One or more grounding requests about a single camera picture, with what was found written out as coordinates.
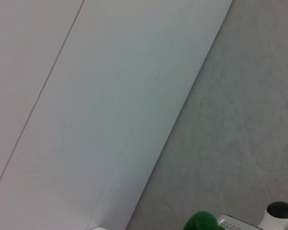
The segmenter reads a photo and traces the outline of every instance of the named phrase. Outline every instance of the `white panel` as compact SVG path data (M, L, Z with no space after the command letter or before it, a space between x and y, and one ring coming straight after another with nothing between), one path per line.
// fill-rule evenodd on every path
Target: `white panel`
M0 175L80 0L0 0Z
M123 230L229 4L87 0L0 184L0 230Z

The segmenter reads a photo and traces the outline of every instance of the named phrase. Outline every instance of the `white device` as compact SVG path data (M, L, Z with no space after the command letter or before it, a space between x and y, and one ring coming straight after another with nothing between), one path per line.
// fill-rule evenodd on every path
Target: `white device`
M288 230L288 203L277 201L269 204L258 227L225 214L217 221L225 230Z

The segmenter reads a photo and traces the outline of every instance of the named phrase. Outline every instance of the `green object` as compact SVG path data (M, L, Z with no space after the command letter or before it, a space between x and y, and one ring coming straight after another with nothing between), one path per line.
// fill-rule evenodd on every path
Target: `green object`
M209 212L195 213L184 226L183 230L224 230L216 218Z

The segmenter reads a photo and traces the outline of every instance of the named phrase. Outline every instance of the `gray floor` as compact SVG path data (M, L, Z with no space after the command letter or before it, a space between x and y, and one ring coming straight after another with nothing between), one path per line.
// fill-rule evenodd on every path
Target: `gray floor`
M258 224L288 201L288 0L237 0L127 230L178 230L199 210Z

